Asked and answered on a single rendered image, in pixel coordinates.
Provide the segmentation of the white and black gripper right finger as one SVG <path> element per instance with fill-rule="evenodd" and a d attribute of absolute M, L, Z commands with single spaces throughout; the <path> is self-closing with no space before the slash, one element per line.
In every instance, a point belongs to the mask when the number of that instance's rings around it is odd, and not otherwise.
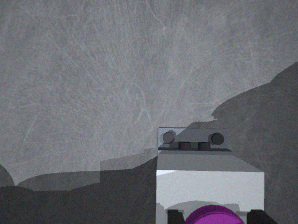
<path fill-rule="evenodd" d="M 277 224 L 263 210 L 251 210 L 247 213 L 247 224 Z"/>

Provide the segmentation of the grey tube rack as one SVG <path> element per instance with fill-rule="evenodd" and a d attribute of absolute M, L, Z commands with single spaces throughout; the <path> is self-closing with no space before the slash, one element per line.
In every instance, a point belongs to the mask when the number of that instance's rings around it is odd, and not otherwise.
<path fill-rule="evenodd" d="M 217 202 L 247 224 L 247 213 L 264 211 L 264 172 L 234 155 L 158 154 L 156 224 L 168 209 L 186 213 L 204 201 Z"/>

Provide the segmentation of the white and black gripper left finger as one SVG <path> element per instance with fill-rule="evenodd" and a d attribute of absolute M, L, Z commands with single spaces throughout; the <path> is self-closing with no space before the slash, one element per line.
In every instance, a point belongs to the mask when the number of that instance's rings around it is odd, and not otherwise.
<path fill-rule="evenodd" d="M 178 209 L 168 209 L 167 224 L 185 224 L 182 212 L 178 212 Z"/>

